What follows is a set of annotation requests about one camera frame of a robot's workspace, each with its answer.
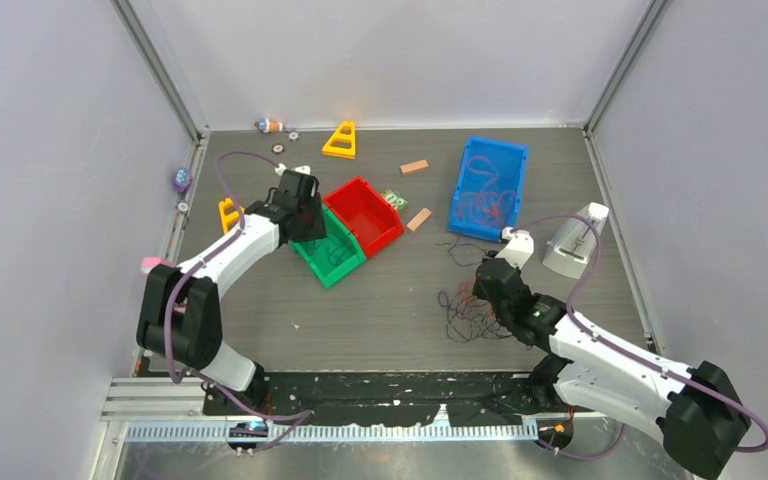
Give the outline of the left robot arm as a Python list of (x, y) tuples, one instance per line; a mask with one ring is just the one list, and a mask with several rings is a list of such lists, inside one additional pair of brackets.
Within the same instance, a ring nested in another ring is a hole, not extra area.
[(238, 224), (206, 250), (179, 265), (149, 270), (137, 344), (229, 388), (228, 400), (240, 412), (258, 412), (267, 398), (265, 385), (255, 380), (261, 367), (224, 340), (221, 299), (283, 245), (326, 235), (318, 179), (307, 166), (283, 170), (266, 199), (248, 206)]

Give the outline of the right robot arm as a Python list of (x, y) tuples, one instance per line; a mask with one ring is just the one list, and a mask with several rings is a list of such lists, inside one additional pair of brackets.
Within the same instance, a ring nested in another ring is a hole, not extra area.
[(520, 343), (545, 352), (531, 397), (603, 413), (659, 442), (690, 473), (717, 479), (751, 427), (727, 373), (660, 357), (600, 328), (552, 296), (534, 293), (502, 258), (477, 267), (473, 293)]

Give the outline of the green plastic bin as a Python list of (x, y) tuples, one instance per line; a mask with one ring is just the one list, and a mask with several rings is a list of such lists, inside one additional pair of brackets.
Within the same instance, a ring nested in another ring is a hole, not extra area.
[(290, 246), (310, 267), (324, 288), (329, 289), (366, 262), (353, 233), (324, 206), (328, 236), (321, 240)]

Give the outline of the red plastic bin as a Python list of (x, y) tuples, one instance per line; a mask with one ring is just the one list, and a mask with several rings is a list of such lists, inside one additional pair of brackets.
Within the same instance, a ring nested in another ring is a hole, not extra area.
[(377, 255), (405, 232), (395, 208), (361, 176), (329, 193), (325, 203), (353, 234), (367, 258)]

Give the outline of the yellow triangle block far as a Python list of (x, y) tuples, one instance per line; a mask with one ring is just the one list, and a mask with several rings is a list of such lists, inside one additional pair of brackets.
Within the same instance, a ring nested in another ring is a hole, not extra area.
[(354, 160), (357, 155), (356, 125), (342, 121), (321, 148), (325, 156)]

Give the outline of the yellow triangle block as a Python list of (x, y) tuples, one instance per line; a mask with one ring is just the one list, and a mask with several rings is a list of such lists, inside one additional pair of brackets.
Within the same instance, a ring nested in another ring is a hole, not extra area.
[(325, 156), (354, 160), (357, 155), (356, 125), (342, 121), (321, 148)]
[(239, 223), (245, 209), (237, 206), (230, 197), (226, 197), (218, 202), (218, 211), (222, 232), (227, 234)]

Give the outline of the small figurine toy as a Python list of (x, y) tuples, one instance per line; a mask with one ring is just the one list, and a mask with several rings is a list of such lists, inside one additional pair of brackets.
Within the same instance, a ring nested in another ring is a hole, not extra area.
[(254, 121), (253, 126), (257, 131), (263, 134), (283, 132), (285, 130), (283, 122), (266, 117)]

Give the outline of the yellow triangle block near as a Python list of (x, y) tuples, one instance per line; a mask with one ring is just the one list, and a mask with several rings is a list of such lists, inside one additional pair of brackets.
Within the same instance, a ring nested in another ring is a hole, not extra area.
[(226, 197), (218, 202), (218, 211), (222, 232), (227, 234), (239, 223), (245, 209), (237, 206), (230, 197)]

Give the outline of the white tape dispenser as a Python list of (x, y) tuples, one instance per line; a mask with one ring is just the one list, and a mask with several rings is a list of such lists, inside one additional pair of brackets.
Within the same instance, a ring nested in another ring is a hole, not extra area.
[(591, 202), (564, 223), (547, 242), (542, 265), (561, 276), (580, 279), (594, 257), (597, 240), (605, 227), (610, 209)]

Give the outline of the green small toy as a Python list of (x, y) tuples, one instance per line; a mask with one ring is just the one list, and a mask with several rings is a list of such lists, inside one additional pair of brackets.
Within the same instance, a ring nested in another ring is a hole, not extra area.
[(382, 193), (382, 197), (397, 213), (403, 212), (409, 206), (409, 201), (398, 191), (387, 189)]

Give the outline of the blue plastic bin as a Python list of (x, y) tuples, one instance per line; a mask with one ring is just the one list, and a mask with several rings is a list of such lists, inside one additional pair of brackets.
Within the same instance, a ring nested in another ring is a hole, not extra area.
[(488, 242), (516, 224), (522, 205), (529, 150), (471, 136), (463, 149), (447, 230)]

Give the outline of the wooden block near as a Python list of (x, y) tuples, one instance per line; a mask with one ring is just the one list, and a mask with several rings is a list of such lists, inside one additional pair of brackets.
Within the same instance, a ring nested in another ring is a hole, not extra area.
[(416, 213), (406, 224), (406, 228), (411, 232), (415, 232), (421, 225), (423, 225), (429, 217), (432, 215), (432, 211), (426, 207), (423, 207), (418, 213)]

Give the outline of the wooden block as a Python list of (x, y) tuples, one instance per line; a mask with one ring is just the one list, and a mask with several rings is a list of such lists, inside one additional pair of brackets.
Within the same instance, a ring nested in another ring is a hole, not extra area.
[(418, 213), (416, 213), (406, 224), (406, 228), (411, 232), (415, 232), (421, 225), (423, 225), (429, 217), (432, 215), (432, 211), (426, 207), (423, 207)]
[(411, 175), (418, 172), (421, 172), (423, 170), (426, 170), (429, 168), (429, 163), (427, 160), (417, 160), (410, 163), (403, 164), (399, 167), (400, 172), (403, 175)]

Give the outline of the purple round toy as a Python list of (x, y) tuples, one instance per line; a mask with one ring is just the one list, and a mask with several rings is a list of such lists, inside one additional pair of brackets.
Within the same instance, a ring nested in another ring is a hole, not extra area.
[(185, 193), (193, 182), (193, 175), (189, 168), (178, 168), (172, 178), (172, 186), (178, 194)]

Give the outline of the wooden block far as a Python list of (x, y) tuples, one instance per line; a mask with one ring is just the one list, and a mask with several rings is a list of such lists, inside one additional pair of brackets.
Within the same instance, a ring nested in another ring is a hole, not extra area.
[(427, 160), (417, 160), (410, 163), (403, 164), (399, 167), (400, 172), (403, 175), (411, 175), (418, 172), (421, 172), (423, 170), (426, 170), (429, 168), (429, 163)]

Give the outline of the pink tape dispenser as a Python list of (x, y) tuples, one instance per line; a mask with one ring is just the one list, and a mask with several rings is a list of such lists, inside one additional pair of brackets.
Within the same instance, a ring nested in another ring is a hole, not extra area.
[[(145, 275), (149, 274), (152, 269), (158, 265), (163, 265), (171, 268), (175, 268), (176, 265), (168, 260), (164, 260), (161, 257), (144, 257), (141, 261), (141, 272)], [(182, 303), (176, 303), (173, 305), (173, 310), (177, 313), (184, 314), (186, 311), (187, 301)]]

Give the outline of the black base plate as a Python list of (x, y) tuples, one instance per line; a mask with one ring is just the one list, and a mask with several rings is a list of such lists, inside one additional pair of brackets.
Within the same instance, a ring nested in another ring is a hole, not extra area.
[(238, 415), (245, 404), (282, 424), (303, 414), (306, 424), (329, 427), (426, 426), (440, 411), (456, 427), (508, 426), (529, 415), (566, 420), (580, 411), (511, 371), (269, 372), (234, 400), (207, 382), (201, 389), (207, 416)]

